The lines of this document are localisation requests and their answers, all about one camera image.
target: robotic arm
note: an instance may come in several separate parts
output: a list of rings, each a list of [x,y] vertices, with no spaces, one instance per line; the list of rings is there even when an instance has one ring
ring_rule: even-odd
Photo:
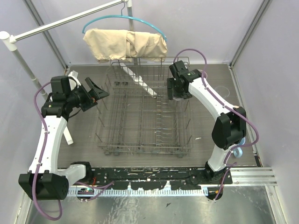
[[[90,78],[85,79],[89,92],[73,76],[57,76],[51,79],[52,93],[42,106],[42,116],[48,126],[48,138],[36,183],[38,200],[65,199],[69,186],[77,181],[89,182],[92,179],[91,165],[88,162],[75,162],[64,171],[58,171],[57,160],[61,138],[70,113],[74,107],[87,111],[97,105],[97,100],[109,94],[97,87]],[[19,184],[32,199],[32,183],[38,159],[45,138],[42,126],[35,158],[27,174],[20,174]]]
[[[211,113],[215,120],[212,139],[215,143],[211,158],[206,162],[205,175],[209,180],[218,179],[225,171],[226,157],[230,149],[246,136],[246,122],[225,108],[232,108],[246,117],[242,107],[233,106],[224,100],[204,79],[198,70],[189,71],[182,61],[170,66],[173,78],[167,80],[168,99],[196,97]]]

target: towel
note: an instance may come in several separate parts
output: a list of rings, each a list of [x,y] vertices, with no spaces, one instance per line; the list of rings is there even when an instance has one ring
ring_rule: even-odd
[[[94,57],[102,60],[127,60],[143,57],[151,61],[165,60],[166,42],[160,34],[127,30],[90,29],[83,40]]]

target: dish rack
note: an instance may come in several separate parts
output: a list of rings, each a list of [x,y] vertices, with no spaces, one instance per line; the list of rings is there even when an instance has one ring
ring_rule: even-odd
[[[110,95],[99,101],[95,134],[105,154],[183,157],[190,152],[190,101],[167,98],[169,65],[140,59],[110,65],[102,86]]]

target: blue plastic object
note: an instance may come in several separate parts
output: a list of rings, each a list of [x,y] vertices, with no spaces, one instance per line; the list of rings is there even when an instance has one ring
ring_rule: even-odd
[[[136,21],[142,22],[142,23],[144,23],[144,24],[146,24],[146,25],[148,25],[148,26],[154,28],[158,33],[160,33],[160,34],[162,35],[163,39],[164,39],[165,41],[167,41],[167,38],[166,38],[165,34],[164,34],[161,30],[159,30],[157,27],[155,27],[153,24],[150,24],[149,22],[146,22],[146,21],[144,21],[144,20],[138,19],[138,18],[136,18],[136,17],[131,17],[131,16],[127,16],[127,15],[105,15],[105,16],[98,17],[98,18],[96,18],[96,19],[94,19],[94,20],[91,20],[91,21],[89,21],[88,23],[86,23],[86,24],[84,25],[84,27],[83,27],[82,33],[85,34],[85,28],[86,28],[88,25],[90,25],[90,24],[92,24],[93,22],[96,22],[96,21],[98,21],[98,20],[107,19],[107,18],[123,18],[123,19],[131,19],[131,20],[136,20]]]
[[[239,146],[244,145],[244,144],[245,144],[245,138],[242,138],[239,143]],[[240,158],[242,155],[243,155],[243,151],[240,147],[234,149],[235,158]]]

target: blue hanger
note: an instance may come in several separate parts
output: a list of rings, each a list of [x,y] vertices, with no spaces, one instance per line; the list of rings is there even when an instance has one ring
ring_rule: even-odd
[[[92,24],[93,22],[96,22],[96,21],[102,20],[102,19],[106,19],[106,18],[125,18],[125,19],[131,19],[131,20],[136,20],[136,21],[142,22],[142,23],[154,28],[156,31],[158,31],[158,33],[160,33],[162,35],[163,39],[165,41],[167,41],[167,38],[166,38],[165,34],[161,30],[159,30],[157,27],[155,27],[154,25],[152,25],[149,22],[146,22],[144,20],[138,19],[136,17],[131,17],[131,16],[127,16],[127,15],[105,15],[105,16],[102,16],[102,17],[98,17],[98,18],[96,18],[94,20],[91,20],[90,22],[86,23],[85,26],[83,27],[82,33],[85,34],[85,28],[89,24]]]

